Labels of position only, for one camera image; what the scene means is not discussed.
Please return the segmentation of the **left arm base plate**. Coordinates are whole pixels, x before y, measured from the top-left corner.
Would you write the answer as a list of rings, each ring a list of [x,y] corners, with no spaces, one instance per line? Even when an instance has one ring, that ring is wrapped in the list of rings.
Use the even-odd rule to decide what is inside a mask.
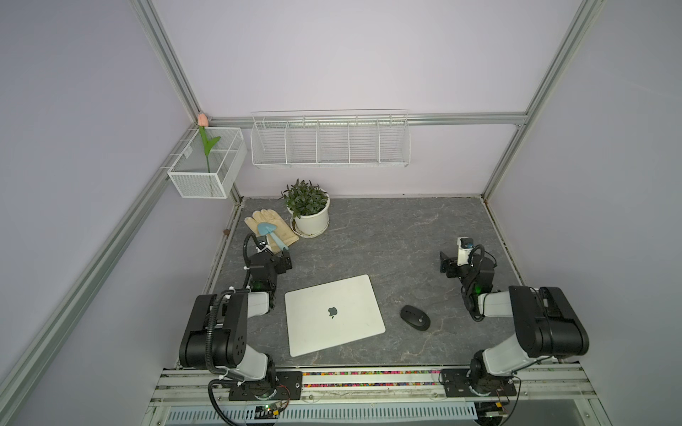
[[[277,370],[274,376],[262,381],[245,382],[231,389],[229,401],[300,400],[303,374],[298,371]]]

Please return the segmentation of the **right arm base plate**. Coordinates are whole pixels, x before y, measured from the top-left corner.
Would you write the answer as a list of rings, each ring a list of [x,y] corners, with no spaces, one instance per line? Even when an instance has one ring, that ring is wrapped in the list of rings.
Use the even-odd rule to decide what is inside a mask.
[[[513,378],[483,376],[475,378],[468,368],[446,368],[439,374],[439,383],[448,398],[455,397],[515,397],[517,389]]]

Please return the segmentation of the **silver laptop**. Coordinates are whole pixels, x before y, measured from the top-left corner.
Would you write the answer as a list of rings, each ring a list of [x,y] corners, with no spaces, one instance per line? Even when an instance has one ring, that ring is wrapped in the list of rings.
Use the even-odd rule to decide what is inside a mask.
[[[293,358],[385,333],[367,274],[291,291],[284,301]]]

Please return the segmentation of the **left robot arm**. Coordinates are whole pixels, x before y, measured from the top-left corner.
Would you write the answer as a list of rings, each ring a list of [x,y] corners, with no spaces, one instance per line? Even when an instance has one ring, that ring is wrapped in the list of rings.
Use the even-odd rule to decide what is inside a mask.
[[[266,399],[285,387],[275,362],[247,343],[248,321],[275,307],[277,280],[292,268],[289,247],[275,254],[264,237],[247,234],[243,242],[245,277],[239,288],[196,298],[179,346],[179,365],[205,370],[221,386],[243,397]]]

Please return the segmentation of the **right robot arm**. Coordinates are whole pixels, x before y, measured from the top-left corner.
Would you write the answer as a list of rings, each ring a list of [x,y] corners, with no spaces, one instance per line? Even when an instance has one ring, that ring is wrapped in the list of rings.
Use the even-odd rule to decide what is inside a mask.
[[[460,281],[460,295],[474,321],[513,319],[510,337],[472,357],[465,382],[473,394],[484,397],[502,390],[515,373],[544,360],[589,351],[588,334],[561,289],[510,286],[495,291],[496,258],[468,238],[458,241],[456,256],[440,252],[439,258],[440,272]]]

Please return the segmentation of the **black wireless mouse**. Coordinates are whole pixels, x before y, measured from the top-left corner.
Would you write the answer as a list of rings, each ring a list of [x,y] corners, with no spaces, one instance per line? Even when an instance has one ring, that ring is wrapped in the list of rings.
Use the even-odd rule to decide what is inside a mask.
[[[430,317],[421,309],[405,305],[401,308],[401,319],[417,331],[426,331],[431,327]]]

